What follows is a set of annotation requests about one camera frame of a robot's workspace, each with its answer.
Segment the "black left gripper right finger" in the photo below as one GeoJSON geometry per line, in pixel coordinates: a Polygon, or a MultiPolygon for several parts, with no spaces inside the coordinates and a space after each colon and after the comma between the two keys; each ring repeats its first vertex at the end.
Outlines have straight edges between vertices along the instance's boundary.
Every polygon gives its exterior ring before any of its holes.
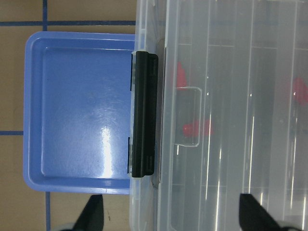
{"type": "Polygon", "coordinates": [[[241,193],[239,198],[239,224],[243,231],[285,231],[260,205],[253,195],[241,193]]]}

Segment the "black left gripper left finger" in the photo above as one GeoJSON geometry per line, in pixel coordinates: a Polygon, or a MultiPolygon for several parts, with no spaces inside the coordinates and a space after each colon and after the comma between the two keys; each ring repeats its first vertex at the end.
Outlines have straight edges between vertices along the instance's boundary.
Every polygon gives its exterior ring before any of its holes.
{"type": "Polygon", "coordinates": [[[92,195],[73,226],[73,231],[102,231],[104,228],[103,195],[92,195]]]}

